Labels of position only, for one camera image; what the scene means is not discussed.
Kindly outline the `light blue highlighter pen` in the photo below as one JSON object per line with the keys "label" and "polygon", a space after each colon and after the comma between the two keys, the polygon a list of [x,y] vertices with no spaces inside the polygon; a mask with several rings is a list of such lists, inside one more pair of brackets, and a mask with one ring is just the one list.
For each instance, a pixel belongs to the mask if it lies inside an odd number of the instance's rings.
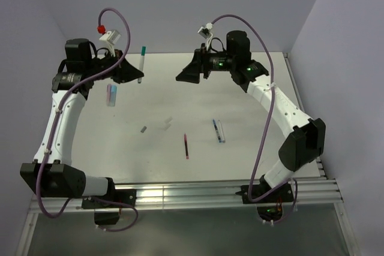
{"label": "light blue highlighter pen", "polygon": [[114,107],[116,103],[116,93],[117,93],[117,86],[111,85],[110,87],[110,98],[109,98],[109,106]]}

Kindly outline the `white light blue pen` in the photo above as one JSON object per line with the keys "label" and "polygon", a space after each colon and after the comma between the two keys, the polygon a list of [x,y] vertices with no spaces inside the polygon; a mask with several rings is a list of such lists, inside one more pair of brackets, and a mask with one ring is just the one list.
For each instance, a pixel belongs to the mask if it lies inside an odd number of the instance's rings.
{"label": "white light blue pen", "polygon": [[226,138],[225,138],[225,135],[224,135],[223,125],[222,125],[220,120],[217,121],[217,124],[218,124],[218,130],[219,130],[219,133],[220,133],[220,136],[221,136],[221,142],[225,143],[226,142]]}

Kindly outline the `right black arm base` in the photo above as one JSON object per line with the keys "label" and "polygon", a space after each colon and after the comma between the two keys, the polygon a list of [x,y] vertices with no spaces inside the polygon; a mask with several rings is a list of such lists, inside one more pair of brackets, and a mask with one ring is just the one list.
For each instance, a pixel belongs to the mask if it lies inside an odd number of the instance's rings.
{"label": "right black arm base", "polygon": [[257,184],[252,187],[251,197],[248,196],[248,185],[242,185],[240,190],[235,192],[241,197],[242,204],[255,204],[257,214],[263,224],[274,226],[284,219],[284,204],[293,204],[287,215],[293,212],[297,201],[297,190],[288,183],[275,191],[268,188],[267,184]]}

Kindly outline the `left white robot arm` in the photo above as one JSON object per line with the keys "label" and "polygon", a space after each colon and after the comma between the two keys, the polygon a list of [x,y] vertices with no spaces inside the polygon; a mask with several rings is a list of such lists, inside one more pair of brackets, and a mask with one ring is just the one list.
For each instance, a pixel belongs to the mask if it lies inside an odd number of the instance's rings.
{"label": "left white robot arm", "polygon": [[39,197],[95,197],[102,207],[116,203],[115,184],[110,177],[89,176],[74,168],[72,147],[79,116],[89,92],[98,80],[127,83],[144,76],[115,49],[115,40],[100,38],[106,49],[98,58],[93,43],[85,38],[65,43],[66,58],[52,80],[52,109],[46,132],[31,163],[23,163],[20,175]]}

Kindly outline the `white teal marker pen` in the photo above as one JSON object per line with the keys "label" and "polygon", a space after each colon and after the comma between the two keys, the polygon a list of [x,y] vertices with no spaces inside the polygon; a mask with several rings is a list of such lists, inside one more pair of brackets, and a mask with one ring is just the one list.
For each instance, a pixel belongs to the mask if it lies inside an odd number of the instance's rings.
{"label": "white teal marker pen", "polygon": [[[144,63],[145,63],[145,55],[142,54],[142,55],[140,55],[140,62],[139,62],[139,70],[140,70],[142,73],[143,73]],[[142,79],[143,79],[143,77],[140,77],[140,78],[137,79],[138,84],[141,84],[141,83],[142,83]]]}

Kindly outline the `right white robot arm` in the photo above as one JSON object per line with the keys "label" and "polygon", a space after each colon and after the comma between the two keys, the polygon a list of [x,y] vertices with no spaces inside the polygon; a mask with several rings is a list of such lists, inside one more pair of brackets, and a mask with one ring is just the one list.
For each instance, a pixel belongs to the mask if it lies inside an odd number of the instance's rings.
{"label": "right white robot arm", "polygon": [[214,36],[208,27],[201,27],[198,33],[206,41],[195,50],[192,61],[176,80],[198,84],[213,71],[228,71],[232,80],[268,112],[267,121],[277,123],[286,138],[278,151],[278,160],[258,185],[249,184],[247,192],[250,202],[272,202],[295,172],[323,154],[326,125],[320,118],[312,119],[300,110],[274,83],[272,70],[252,58],[246,32],[228,32],[226,48],[221,52],[211,49]]}

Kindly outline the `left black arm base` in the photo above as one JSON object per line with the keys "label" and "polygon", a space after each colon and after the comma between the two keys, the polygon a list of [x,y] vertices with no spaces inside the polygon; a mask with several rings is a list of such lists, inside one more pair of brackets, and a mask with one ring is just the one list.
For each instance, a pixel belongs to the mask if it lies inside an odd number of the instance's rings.
{"label": "left black arm base", "polygon": [[[119,209],[117,212],[94,212],[94,223],[98,228],[106,231],[124,231],[131,228],[138,220],[139,214],[135,208],[136,189],[118,189],[112,195],[92,196],[82,200],[81,208],[85,210],[97,209]],[[134,212],[134,218],[125,228],[109,228],[114,226],[120,220],[122,209],[131,209]]]}

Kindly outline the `teal marker cap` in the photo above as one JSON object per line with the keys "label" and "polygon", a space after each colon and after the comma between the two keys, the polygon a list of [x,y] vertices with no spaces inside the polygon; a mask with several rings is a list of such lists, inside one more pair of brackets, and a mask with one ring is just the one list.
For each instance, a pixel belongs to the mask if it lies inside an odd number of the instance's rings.
{"label": "teal marker cap", "polygon": [[146,53],[146,46],[142,46],[141,55],[145,56],[145,53]]}

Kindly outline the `pink highlighter pen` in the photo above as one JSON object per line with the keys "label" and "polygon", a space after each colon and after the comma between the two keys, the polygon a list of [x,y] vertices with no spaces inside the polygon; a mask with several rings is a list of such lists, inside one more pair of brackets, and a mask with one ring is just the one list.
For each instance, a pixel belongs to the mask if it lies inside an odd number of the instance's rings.
{"label": "pink highlighter pen", "polygon": [[111,85],[111,84],[108,84],[108,85],[107,85],[107,97],[106,97],[106,105],[107,105],[107,106],[110,106],[111,90],[112,90],[112,85]]}

